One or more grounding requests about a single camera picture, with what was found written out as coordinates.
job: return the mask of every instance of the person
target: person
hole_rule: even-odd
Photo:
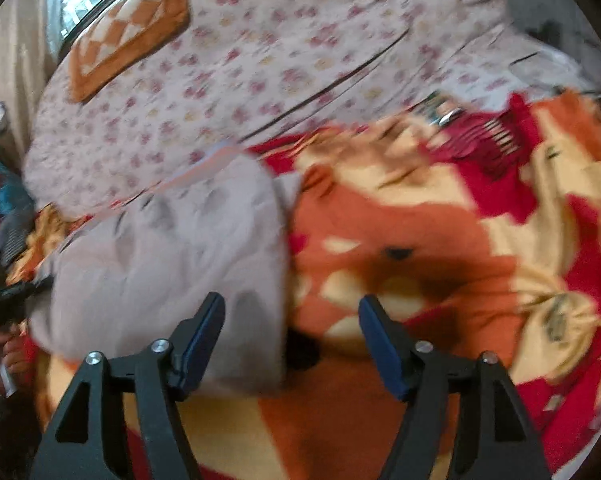
[[[28,384],[32,364],[24,352],[24,336],[17,325],[0,331],[0,365],[5,364],[18,391],[5,397],[0,375],[0,480],[27,478],[40,444],[40,427]]]

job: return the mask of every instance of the screw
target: screw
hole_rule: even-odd
[[[434,345],[429,341],[417,341],[415,348],[417,349],[417,352],[421,352],[421,354],[429,354],[434,349]]]
[[[97,365],[103,360],[103,354],[101,352],[90,352],[85,358],[85,362],[88,365]]]
[[[156,339],[151,344],[151,351],[156,354],[162,354],[169,348],[169,341],[167,339]]]
[[[498,356],[494,352],[483,352],[481,359],[488,365],[495,365],[498,363]]]

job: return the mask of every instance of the colorful fleece blanket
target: colorful fleece blanket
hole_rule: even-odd
[[[290,320],[321,355],[277,397],[180,407],[206,472],[378,477],[404,406],[365,350],[356,308],[369,292],[445,351],[496,351],[552,471],[591,440],[601,424],[601,117],[590,101],[567,92],[530,107],[514,95],[501,114],[466,111],[444,128],[406,112],[262,150],[275,172],[303,174]],[[52,358],[46,377],[53,406],[71,370]],[[126,406],[138,428],[133,399]],[[447,475],[456,412],[435,479]]]

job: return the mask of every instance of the beige curtain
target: beige curtain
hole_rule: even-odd
[[[5,0],[0,7],[0,100],[10,134],[1,147],[17,166],[31,141],[36,108],[56,68],[62,0]]]

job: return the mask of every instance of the floral pattern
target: floral pattern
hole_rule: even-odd
[[[39,105],[24,180],[82,215],[151,186],[221,139],[252,145],[370,121],[444,88],[500,108],[537,44],[505,0],[190,0],[188,28],[84,104],[68,59]]]

